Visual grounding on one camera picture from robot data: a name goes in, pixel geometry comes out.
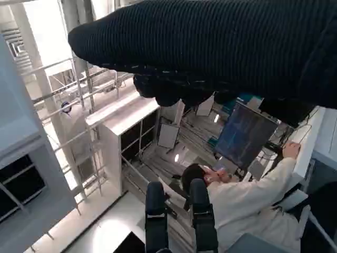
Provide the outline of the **bare black left hand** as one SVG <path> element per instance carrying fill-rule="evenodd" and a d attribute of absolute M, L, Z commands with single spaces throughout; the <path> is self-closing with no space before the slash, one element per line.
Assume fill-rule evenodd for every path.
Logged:
<path fill-rule="evenodd" d="M 145 202 L 145 251 L 171 252 L 169 248 L 167 207 L 160 182 L 147 185 Z M 218 252 L 219 243 L 215 229 L 213 206 L 202 179 L 190 184 L 189 205 L 192 228 L 195 234 L 195 252 Z"/>

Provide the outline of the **black knitted gloved right hand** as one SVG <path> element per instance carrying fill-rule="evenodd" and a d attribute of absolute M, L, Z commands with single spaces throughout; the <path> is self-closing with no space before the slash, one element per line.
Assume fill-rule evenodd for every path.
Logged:
<path fill-rule="evenodd" d="M 142 1 L 72 29 L 95 66 L 160 106 L 241 93 L 336 108 L 336 1 Z"/>

